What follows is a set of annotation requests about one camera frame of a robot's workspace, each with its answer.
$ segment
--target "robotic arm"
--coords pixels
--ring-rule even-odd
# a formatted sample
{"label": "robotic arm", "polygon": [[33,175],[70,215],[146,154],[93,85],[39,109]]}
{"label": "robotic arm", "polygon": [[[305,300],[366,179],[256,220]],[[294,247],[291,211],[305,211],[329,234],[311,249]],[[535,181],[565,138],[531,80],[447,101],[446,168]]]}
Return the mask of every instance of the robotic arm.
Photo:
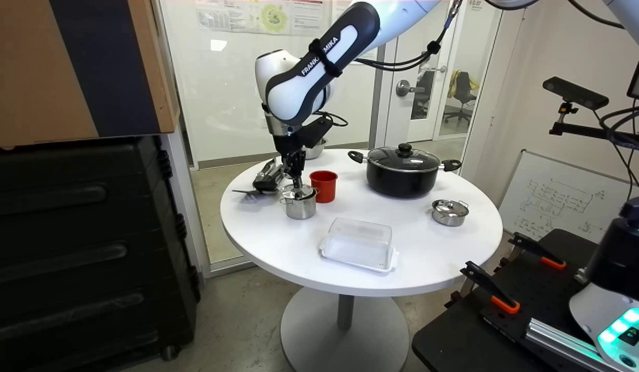
{"label": "robotic arm", "polygon": [[[285,173],[300,189],[305,163],[303,146],[313,147],[331,128],[319,118],[303,123],[331,98],[332,81],[343,68],[368,50],[396,38],[444,0],[353,0],[344,14],[301,58],[274,50],[255,61],[262,108]],[[456,13],[462,0],[455,0]],[[522,9],[537,0],[487,0],[504,10]],[[639,43],[639,0],[604,0]]]}

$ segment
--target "pot lid knob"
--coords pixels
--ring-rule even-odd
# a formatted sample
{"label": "pot lid knob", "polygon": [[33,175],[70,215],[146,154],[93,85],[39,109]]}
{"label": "pot lid knob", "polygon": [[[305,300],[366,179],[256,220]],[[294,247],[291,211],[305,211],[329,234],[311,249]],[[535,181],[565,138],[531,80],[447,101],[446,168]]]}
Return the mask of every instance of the pot lid knob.
{"label": "pot lid knob", "polygon": [[411,156],[411,144],[399,144],[395,152],[403,158],[408,158]]}

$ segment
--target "round white table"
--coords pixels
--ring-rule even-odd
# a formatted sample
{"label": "round white table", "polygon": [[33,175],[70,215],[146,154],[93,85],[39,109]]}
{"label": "round white table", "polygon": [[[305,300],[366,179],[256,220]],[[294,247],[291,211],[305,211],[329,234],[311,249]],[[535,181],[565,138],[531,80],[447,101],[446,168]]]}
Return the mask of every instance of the round white table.
{"label": "round white table", "polygon": [[[347,151],[324,150],[305,163],[304,183],[310,184],[315,170],[338,174],[335,200],[317,203],[310,219],[287,217],[279,195],[232,192],[252,189],[264,162],[232,180],[221,199],[223,227],[237,249],[270,273],[305,286],[289,301],[280,325],[284,353],[299,372],[400,370],[409,351],[409,328],[390,297],[452,285],[466,261],[480,265],[489,259],[503,235],[495,205],[456,174],[439,172],[425,197],[387,197],[367,186],[367,165],[350,160]],[[469,205],[463,225],[448,227],[432,219],[428,210],[439,198]],[[321,257],[319,243],[336,217],[391,226],[397,267],[381,274]]]}

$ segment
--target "door handle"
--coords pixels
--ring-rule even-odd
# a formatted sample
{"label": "door handle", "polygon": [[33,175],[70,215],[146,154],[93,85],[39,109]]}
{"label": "door handle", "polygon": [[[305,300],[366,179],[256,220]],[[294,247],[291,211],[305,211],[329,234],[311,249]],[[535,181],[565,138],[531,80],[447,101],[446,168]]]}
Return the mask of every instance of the door handle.
{"label": "door handle", "polygon": [[395,87],[395,93],[398,95],[398,97],[404,97],[410,92],[425,92],[425,88],[412,87],[411,83],[409,83],[409,80],[405,79],[402,79],[399,83],[397,83],[397,86]]}
{"label": "door handle", "polygon": [[427,71],[439,71],[439,72],[445,73],[445,72],[447,72],[447,66],[443,65],[443,66],[441,66],[441,68],[433,67],[433,68],[428,69]]}

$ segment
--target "black drawer cabinet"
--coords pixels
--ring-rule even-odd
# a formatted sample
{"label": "black drawer cabinet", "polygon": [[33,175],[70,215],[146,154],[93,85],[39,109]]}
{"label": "black drawer cabinet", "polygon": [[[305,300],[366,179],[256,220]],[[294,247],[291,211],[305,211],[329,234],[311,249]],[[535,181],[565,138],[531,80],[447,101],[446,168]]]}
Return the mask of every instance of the black drawer cabinet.
{"label": "black drawer cabinet", "polygon": [[172,359],[193,340],[172,176],[155,137],[0,150],[0,372]]}

